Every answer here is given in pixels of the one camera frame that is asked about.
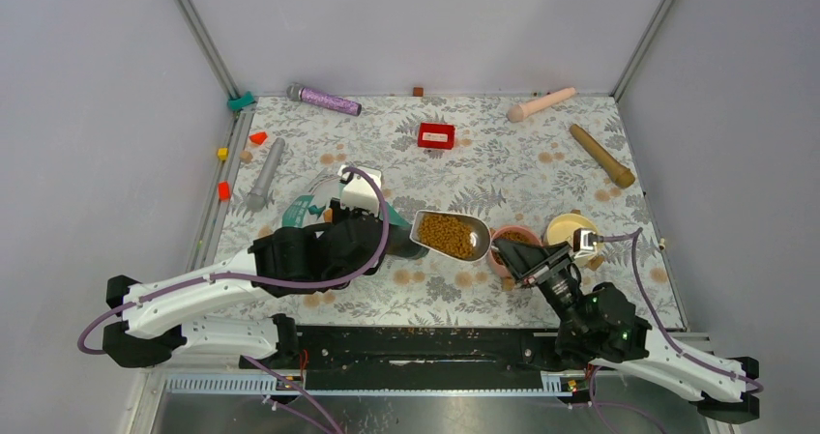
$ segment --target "red block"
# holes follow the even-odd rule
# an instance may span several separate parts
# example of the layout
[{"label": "red block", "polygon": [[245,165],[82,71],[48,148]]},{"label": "red block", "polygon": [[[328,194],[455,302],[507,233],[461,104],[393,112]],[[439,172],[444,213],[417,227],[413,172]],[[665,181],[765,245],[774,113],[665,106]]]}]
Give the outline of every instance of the red block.
[{"label": "red block", "polygon": [[452,149],[455,146],[455,127],[442,123],[422,123],[419,126],[419,147]]},{"label": "red block", "polygon": [[262,145],[262,143],[265,142],[265,139],[267,139],[267,138],[268,138],[268,133],[265,132],[265,131],[260,131],[260,132],[255,133],[255,134],[251,134],[249,139],[250,139],[250,142],[252,142],[253,144],[256,144],[257,146],[259,146],[259,145]]},{"label": "red block", "polygon": [[230,199],[230,186],[227,181],[220,183],[220,200]]}]

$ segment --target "leaf pattern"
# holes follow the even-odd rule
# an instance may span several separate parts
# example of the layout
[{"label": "leaf pattern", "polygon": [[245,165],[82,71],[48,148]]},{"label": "leaf pattern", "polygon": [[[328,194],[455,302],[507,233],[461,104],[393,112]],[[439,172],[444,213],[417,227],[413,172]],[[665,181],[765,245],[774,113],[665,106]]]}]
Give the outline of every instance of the leaf pattern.
[{"label": "leaf pattern", "polygon": [[[381,169],[386,197],[408,221],[423,209],[471,214],[489,226],[520,224],[541,235],[549,222],[573,209],[605,234],[644,228],[637,260],[647,292],[669,328],[682,326],[668,272],[640,183],[620,189],[569,136],[571,124],[593,135],[615,159],[632,167],[623,125],[611,98],[576,96],[521,123],[507,110],[531,98],[354,98],[362,115],[351,117],[285,98],[259,98],[251,133],[269,134],[248,145],[222,226],[215,261],[247,246],[263,226],[276,229],[292,200],[320,172],[332,175],[344,163]],[[455,125],[458,145],[450,151],[420,149],[419,123]],[[253,213],[245,195],[253,186],[275,137],[287,145],[268,206]],[[607,244],[606,258],[592,272],[582,269],[582,290],[612,281],[648,317],[631,272],[630,246]],[[453,262],[436,253],[410,261],[389,257],[373,276],[343,290],[288,296],[222,310],[234,318],[260,319],[285,313],[303,324],[394,326],[504,326],[554,329],[558,317],[535,290],[501,290],[485,261]]]}]

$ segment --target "label on red box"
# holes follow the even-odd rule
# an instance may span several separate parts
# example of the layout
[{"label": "label on red box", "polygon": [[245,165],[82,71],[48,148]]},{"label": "label on red box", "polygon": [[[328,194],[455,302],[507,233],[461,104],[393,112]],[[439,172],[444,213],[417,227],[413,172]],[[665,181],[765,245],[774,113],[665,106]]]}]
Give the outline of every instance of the label on red box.
[{"label": "label on red box", "polygon": [[422,140],[424,141],[436,141],[436,142],[447,142],[448,136],[446,134],[440,132],[423,132],[422,133]]}]

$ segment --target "pink bowl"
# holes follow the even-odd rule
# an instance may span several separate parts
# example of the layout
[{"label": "pink bowl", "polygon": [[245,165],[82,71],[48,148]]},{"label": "pink bowl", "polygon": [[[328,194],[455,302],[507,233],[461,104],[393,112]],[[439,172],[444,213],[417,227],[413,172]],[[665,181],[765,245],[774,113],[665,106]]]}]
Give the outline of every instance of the pink bowl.
[{"label": "pink bowl", "polygon": [[[541,238],[536,233],[530,231],[528,228],[525,228],[523,226],[515,225],[502,226],[498,229],[498,231],[492,234],[491,239],[492,241],[494,241],[502,234],[510,232],[523,234],[527,237],[527,240],[530,242],[530,244],[534,246],[542,245]],[[489,268],[500,277],[510,277],[510,271],[507,270],[507,267],[495,261],[495,257],[492,255],[492,251],[490,251],[487,254],[487,263],[489,263]]]}]

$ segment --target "wall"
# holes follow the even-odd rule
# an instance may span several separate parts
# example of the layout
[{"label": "wall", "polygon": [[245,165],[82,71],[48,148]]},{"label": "wall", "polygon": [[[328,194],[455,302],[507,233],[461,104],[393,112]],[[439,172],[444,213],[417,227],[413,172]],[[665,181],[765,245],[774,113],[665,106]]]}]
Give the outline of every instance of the wall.
[{"label": "wall", "polygon": [[75,341],[182,272],[224,101],[173,0],[0,0],[0,430],[115,432],[134,373]]},{"label": "wall", "polygon": [[193,0],[240,89],[609,93],[660,0]]},{"label": "wall", "polygon": [[694,327],[760,360],[761,420],[813,432],[820,0],[679,0],[623,100]]}]

